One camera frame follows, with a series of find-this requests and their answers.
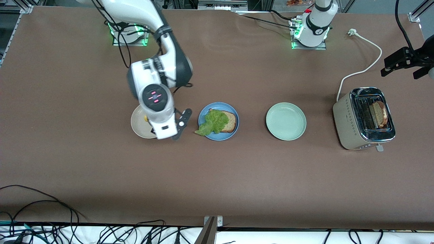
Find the blue plate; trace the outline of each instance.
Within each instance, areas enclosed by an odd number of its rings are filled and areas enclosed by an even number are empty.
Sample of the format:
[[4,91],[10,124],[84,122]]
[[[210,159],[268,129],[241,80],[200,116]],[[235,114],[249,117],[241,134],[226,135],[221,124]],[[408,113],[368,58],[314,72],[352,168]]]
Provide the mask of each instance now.
[[214,102],[214,103],[211,103],[211,104],[205,106],[204,109],[202,109],[201,113],[199,114],[199,120],[198,120],[199,126],[201,124],[205,123],[205,115],[208,114],[210,109],[218,109],[221,111],[228,111],[228,112],[235,114],[235,118],[237,119],[237,125],[235,126],[235,130],[233,130],[232,133],[222,133],[221,132],[221,133],[216,134],[214,132],[211,132],[211,134],[206,135],[207,138],[209,138],[213,141],[224,141],[226,139],[229,139],[238,130],[238,125],[240,124],[240,119],[238,118],[238,113],[235,111],[235,109],[231,105],[229,105],[227,103]]

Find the white floor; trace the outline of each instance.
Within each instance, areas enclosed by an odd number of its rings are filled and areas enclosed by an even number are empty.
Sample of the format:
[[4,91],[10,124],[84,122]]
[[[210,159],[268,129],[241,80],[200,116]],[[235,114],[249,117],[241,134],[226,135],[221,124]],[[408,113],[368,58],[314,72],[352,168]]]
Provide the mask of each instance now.
[[[105,227],[78,227],[76,231],[76,236],[84,244],[96,244],[100,232],[104,230]],[[115,235],[119,237],[130,227],[124,227],[115,232]],[[0,231],[8,231],[8,227],[0,227]],[[125,244],[139,244],[144,236],[151,230],[151,227],[140,227],[137,228],[137,239],[136,233],[132,234],[129,238],[125,240]],[[170,233],[177,231],[177,228],[169,228],[165,230],[161,239],[165,238]],[[194,243],[198,237],[201,228],[191,228],[187,230],[182,230],[182,234],[189,240],[190,243]],[[63,233],[67,236],[71,236],[71,229],[65,228]],[[363,244],[375,244],[380,236],[378,232],[358,232],[361,242]],[[285,231],[285,232],[258,232],[258,231],[222,231],[217,233],[216,244],[227,244],[229,242],[235,241],[233,244],[323,244],[324,239],[327,235],[326,231]],[[166,238],[161,244],[174,244],[176,235],[173,234]],[[25,237],[24,242],[28,242],[30,237]],[[47,240],[51,242],[53,239],[48,237]],[[113,243],[116,240],[114,235],[108,236],[104,243]],[[187,244],[187,242],[180,238],[181,244]],[[430,244],[434,242],[434,233],[412,233],[412,232],[385,232],[380,244]],[[158,236],[152,240],[153,244],[158,243]],[[41,239],[34,238],[34,244],[46,244]],[[72,244],[79,244],[76,239],[72,240]],[[332,232],[327,240],[327,244],[352,244],[349,239],[348,233],[339,231]]]

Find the lettuce leaf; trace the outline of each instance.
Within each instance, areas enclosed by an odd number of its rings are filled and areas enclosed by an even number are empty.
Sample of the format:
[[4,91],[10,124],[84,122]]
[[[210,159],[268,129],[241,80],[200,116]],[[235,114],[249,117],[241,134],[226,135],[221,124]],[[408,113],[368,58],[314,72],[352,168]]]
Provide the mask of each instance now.
[[201,136],[209,135],[211,132],[218,134],[228,123],[227,115],[220,110],[213,109],[205,115],[205,123],[201,124],[195,133]]

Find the beige plate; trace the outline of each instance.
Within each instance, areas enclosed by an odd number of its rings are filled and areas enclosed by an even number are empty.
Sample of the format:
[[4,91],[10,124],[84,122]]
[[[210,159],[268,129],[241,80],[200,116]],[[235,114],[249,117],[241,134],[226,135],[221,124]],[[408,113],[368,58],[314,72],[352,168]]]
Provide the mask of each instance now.
[[134,109],[131,115],[131,128],[138,136],[146,139],[156,138],[157,136],[151,132],[152,126],[145,121],[145,112],[139,105]]

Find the white power cord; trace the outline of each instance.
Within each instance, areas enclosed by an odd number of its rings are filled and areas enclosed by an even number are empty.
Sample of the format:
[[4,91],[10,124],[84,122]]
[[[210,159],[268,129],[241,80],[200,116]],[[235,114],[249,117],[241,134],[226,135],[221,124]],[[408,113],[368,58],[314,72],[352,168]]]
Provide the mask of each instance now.
[[360,35],[357,33],[357,31],[356,31],[355,29],[350,29],[350,30],[348,31],[347,34],[348,34],[349,36],[358,36],[358,37],[360,37],[361,39],[363,39],[363,40],[369,42],[370,44],[372,44],[372,45],[374,45],[374,46],[376,46],[378,49],[380,49],[380,55],[379,55],[378,58],[377,58],[377,59],[376,59],[376,60],[375,60],[375,61],[374,61],[374,62],[373,62],[373,63],[372,63],[368,68],[366,68],[365,70],[363,70],[363,71],[359,71],[359,72],[356,72],[356,73],[352,73],[351,75],[347,75],[347,76],[345,76],[345,77],[341,80],[341,85],[339,86],[338,95],[336,96],[336,102],[339,101],[339,95],[341,94],[342,84],[344,83],[344,80],[345,80],[346,78],[348,78],[348,77],[353,76],[353,75],[357,75],[357,74],[361,74],[361,73],[366,72],[368,69],[370,69],[372,66],[374,66],[374,64],[377,63],[377,61],[381,58],[381,55],[383,54],[383,50],[381,50],[381,48],[380,48],[379,46],[377,46],[377,44],[375,44],[375,43],[373,43],[372,41],[370,41],[370,40],[368,40],[368,39],[366,39],[366,38],[360,36]]

